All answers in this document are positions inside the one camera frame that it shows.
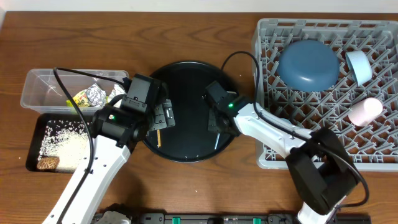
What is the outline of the pink plastic cup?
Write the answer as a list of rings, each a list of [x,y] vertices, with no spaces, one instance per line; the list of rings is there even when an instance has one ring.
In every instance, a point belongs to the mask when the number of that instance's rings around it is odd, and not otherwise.
[[[350,108],[349,120],[356,126],[367,126],[383,111],[383,104],[377,98],[366,98]]]

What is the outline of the brown walnut cookie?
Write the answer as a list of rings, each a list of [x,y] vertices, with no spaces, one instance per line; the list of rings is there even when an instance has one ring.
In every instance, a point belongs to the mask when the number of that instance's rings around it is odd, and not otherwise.
[[[60,163],[59,157],[43,157],[37,163],[38,170],[55,170]]]

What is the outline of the light blue bowl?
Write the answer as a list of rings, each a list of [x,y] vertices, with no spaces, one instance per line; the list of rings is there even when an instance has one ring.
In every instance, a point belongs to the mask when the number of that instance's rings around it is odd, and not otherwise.
[[[373,71],[366,54],[362,51],[347,52],[346,63],[353,73],[353,78],[358,86],[372,79]]]

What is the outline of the wooden chopstick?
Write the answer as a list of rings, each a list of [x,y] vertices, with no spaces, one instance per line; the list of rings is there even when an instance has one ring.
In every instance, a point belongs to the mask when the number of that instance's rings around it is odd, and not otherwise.
[[[161,141],[161,134],[160,130],[157,130],[157,147],[160,148],[162,146],[162,141]]]

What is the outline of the white plastic knife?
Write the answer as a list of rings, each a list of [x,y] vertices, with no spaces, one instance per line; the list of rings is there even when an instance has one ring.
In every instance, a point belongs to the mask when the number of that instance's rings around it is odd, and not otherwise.
[[[219,140],[220,140],[220,133],[217,133],[217,135],[216,135],[216,141],[215,141],[215,145],[214,145],[214,150],[217,150]]]

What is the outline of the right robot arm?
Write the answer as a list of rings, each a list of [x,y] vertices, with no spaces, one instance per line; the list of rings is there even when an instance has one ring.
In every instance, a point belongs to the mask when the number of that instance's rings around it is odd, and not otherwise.
[[[363,176],[328,128],[300,128],[270,114],[245,96],[204,95],[218,130],[250,136],[281,155],[303,200],[300,223],[328,223]]]

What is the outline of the yellow foil snack wrapper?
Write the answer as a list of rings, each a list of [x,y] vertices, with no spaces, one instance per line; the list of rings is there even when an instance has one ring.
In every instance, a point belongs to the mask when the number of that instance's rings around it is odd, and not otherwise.
[[[103,107],[107,102],[106,92],[98,84],[78,92],[73,100],[80,108]]]

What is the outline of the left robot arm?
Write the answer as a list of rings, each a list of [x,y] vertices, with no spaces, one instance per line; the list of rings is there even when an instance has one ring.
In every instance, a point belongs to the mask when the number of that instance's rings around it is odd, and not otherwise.
[[[167,84],[133,79],[98,110],[84,156],[45,223],[90,223],[110,183],[149,131],[174,126]]]

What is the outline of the white tissue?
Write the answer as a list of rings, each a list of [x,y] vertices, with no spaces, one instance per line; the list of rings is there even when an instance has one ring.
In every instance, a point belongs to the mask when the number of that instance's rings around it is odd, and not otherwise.
[[[107,97],[106,102],[109,103],[115,96],[122,95],[122,94],[125,94],[125,93],[126,92],[125,92],[124,88],[121,85],[114,84],[114,88],[111,91],[111,93],[109,94],[109,96]]]

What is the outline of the dark blue plate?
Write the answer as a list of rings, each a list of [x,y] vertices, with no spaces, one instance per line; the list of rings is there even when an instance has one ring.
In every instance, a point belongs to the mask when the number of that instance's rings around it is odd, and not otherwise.
[[[338,81],[340,64],[334,51],[325,44],[300,40],[282,51],[277,72],[291,89],[324,91]]]

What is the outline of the white rice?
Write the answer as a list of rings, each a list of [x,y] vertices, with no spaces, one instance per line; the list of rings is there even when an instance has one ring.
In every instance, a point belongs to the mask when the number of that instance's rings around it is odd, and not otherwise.
[[[40,142],[37,162],[43,157],[59,157],[58,167],[49,171],[73,173],[90,150],[87,144],[88,135],[83,122],[50,120]]]

